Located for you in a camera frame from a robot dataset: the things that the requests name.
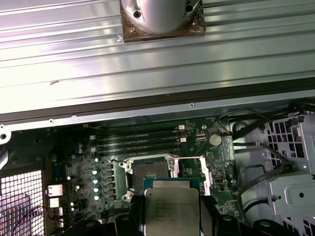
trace metal frame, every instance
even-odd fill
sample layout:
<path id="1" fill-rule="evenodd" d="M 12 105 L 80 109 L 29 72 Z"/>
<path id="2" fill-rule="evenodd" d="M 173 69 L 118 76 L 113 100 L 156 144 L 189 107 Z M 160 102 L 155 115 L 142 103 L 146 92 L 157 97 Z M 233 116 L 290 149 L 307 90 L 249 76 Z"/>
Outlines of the metal frame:
<path id="1" fill-rule="evenodd" d="M 83 124 L 87 122 L 105 121 L 115 125 L 116 122 L 124 121 L 124 125 L 131 125 L 144 122 L 158 122 L 179 118 L 192 118 L 201 116 L 215 116 L 231 109 L 254 108 L 260 110 L 270 110 L 271 107 L 286 105 L 289 101 L 305 97 L 312 97 L 315 90 L 300 92 L 289 92 L 272 95 L 243 97 L 218 101 L 208 101 L 199 103 L 188 103 L 174 106 L 163 106 L 140 110 L 127 110 L 122 112 L 112 112 L 85 116 L 66 116 L 65 118 L 46 118 L 42 121 L 24 121 L 19 123 L 4 125 L 0 124 L 0 145 L 7 143 L 12 131 L 30 130 L 38 128 L 53 128 L 70 124 Z"/>
<path id="2" fill-rule="evenodd" d="M 205 36 L 128 45 L 118 0 L 42 4 L 0 6 L 2 114 L 315 76 L 312 0 L 204 0 Z"/>

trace black ram slot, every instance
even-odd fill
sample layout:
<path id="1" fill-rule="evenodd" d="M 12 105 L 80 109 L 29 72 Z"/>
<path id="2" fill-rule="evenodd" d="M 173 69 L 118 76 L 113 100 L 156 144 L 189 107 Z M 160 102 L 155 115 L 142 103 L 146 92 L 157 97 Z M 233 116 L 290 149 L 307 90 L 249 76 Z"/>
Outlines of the black ram slot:
<path id="1" fill-rule="evenodd" d="M 174 137 L 177 135 L 181 135 L 179 132 L 177 131 L 172 131 L 172 132 L 158 132 L 158 133 L 144 133 L 144 134 L 135 134 L 135 135 L 125 135 L 125 136 L 119 136 L 119 135 L 115 135 L 115 136 L 109 136 L 106 138 L 101 138 L 101 139 L 97 139 L 97 141 L 99 143 L 102 142 L 107 142 L 107 141 L 125 141 L 125 140 L 140 140 L 140 139 L 149 139 L 149 138 L 168 138 L 168 137 Z"/>
<path id="2" fill-rule="evenodd" d="M 124 155 L 124 154 L 129 154 L 129 153 L 138 153 L 138 152 L 148 152 L 148 151 L 152 151 L 152 150 L 161 150 L 163 149 L 172 149 L 175 150 L 177 148 L 179 148 L 180 145 L 178 143 L 174 143 L 174 144 L 169 144 L 169 145 L 151 145 L 151 146 L 143 146 L 143 147 L 134 147 L 134 148 L 122 148 L 116 151 L 111 151 L 111 150 L 107 150 L 107 151 L 99 151 L 100 154 L 110 154 L 110 155 Z"/>
<path id="3" fill-rule="evenodd" d="M 123 130 L 123 131 L 119 131 L 117 129 L 115 129 L 115 131 L 111 132 L 111 130 L 107 130 L 106 133 L 109 135 L 109 137 L 111 136 L 127 136 L 127 135 L 132 135 L 132 134 L 150 134 L 150 133 L 161 133 L 161 132 L 175 132 L 177 131 L 177 127 L 175 126 L 171 126 L 171 127 L 161 127 L 159 129 L 144 129 L 144 130 Z"/>
<path id="4" fill-rule="evenodd" d="M 151 145 L 151 144 L 169 144 L 174 143 L 178 140 L 177 137 L 169 138 L 169 139 L 149 139 L 149 140 L 136 140 L 132 142 L 123 142 L 123 143 L 111 143 L 111 144 L 104 144 L 104 145 L 98 145 L 99 150 L 105 150 L 109 148 L 124 148 L 124 147 L 134 147 L 139 145 Z"/>

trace perforated metal panel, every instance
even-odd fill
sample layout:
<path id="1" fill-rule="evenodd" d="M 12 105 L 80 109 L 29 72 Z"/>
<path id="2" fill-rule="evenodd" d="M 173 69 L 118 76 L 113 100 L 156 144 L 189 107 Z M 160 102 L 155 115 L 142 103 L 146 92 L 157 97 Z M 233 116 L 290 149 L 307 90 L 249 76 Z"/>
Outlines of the perforated metal panel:
<path id="1" fill-rule="evenodd" d="M 1 179 L 0 235 L 43 236 L 42 172 Z"/>
<path id="2" fill-rule="evenodd" d="M 280 152 L 297 163 L 300 170 L 315 173 L 314 136 L 315 115 L 286 118 L 267 124 L 265 142 L 269 147 Z M 271 154 L 275 168 L 280 160 Z"/>

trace capacitor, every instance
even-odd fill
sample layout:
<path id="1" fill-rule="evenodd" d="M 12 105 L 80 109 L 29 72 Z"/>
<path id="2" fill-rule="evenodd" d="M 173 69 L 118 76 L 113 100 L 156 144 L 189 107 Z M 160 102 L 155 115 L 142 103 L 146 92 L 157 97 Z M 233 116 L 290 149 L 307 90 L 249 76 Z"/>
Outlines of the capacitor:
<path id="1" fill-rule="evenodd" d="M 73 206 L 73 207 L 71 207 L 71 211 L 75 211 L 75 210 L 77 210 L 78 209 L 78 206 Z"/>
<path id="2" fill-rule="evenodd" d="M 74 176 L 67 176 L 67 180 L 72 180 L 74 178 L 75 178 Z"/>
<path id="3" fill-rule="evenodd" d="M 218 147 L 222 144 L 222 137 L 219 134 L 213 134 L 209 138 L 210 145 Z"/>
<path id="4" fill-rule="evenodd" d="M 232 179 L 231 180 L 231 184 L 236 185 L 237 184 L 237 180 L 236 179 Z"/>
<path id="5" fill-rule="evenodd" d="M 73 207 L 73 206 L 75 206 L 75 205 L 77 205 L 77 204 L 78 204 L 78 201 L 73 201 L 73 202 L 70 203 L 70 206 Z"/>
<path id="6" fill-rule="evenodd" d="M 93 169 L 93 170 L 92 170 L 92 174 L 93 174 L 93 175 L 97 175 L 98 172 L 99 172 L 99 169 Z"/>
<path id="7" fill-rule="evenodd" d="M 97 184 L 99 182 L 99 178 L 94 178 L 93 179 L 93 184 Z"/>
<path id="8" fill-rule="evenodd" d="M 100 194 L 95 194 L 95 195 L 94 195 L 94 200 L 95 200 L 95 201 L 98 201 L 99 199 L 100 199 Z"/>
<path id="9" fill-rule="evenodd" d="M 79 190 L 79 189 L 81 189 L 81 188 L 83 188 L 83 184 L 77 184 L 77 185 L 75 186 L 75 189 L 76 189 L 76 190 Z"/>
<path id="10" fill-rule="evenodd" d="M 95 193 L 98 193 L 99 190 L 100 190 L 100 186 L 95 186 L 95 187 L 93 188 L 93 191 L 94 191 Z"/>

